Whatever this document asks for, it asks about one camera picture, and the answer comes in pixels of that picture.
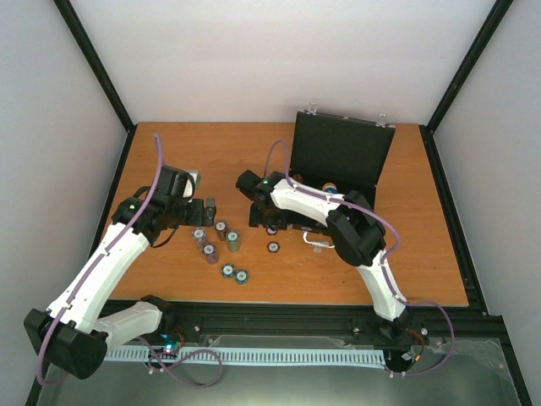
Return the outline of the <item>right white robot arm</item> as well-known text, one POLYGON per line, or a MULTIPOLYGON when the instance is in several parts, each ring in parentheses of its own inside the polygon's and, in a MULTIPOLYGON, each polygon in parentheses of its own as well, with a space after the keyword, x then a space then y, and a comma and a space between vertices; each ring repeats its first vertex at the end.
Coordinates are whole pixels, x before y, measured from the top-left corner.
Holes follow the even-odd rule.
POLYGON ((323 233, 323 243, 348 265, 357 269, 373 301, 377 316, 398 320, 406 309, 406 297, 398 288, 388 256, 400 245, 397 231, 376 215, 363 194, 352 190, 333 194, 301 184, 283 173, 262 178, 246 170, 236 188, 251 202, 249 226, 274 231, 296 228, 323 233))

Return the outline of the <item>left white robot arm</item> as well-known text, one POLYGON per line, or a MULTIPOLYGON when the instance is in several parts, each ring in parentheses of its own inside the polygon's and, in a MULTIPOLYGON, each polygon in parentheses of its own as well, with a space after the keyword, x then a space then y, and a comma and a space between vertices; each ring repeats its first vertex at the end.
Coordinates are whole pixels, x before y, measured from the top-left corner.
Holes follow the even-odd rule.
POLYGON ((167 340, 178 318, 170 302, 146 295, 109 316, 101 311, 134 261, 165 230, 211 227, 216 205, 193 199, 168 208, 130 196, 114 212, 96 251, 67 289, 46 310, 33 309, 24 327, 40 360, 80 380, 93 375, 106 354, 139 336, 167 340))

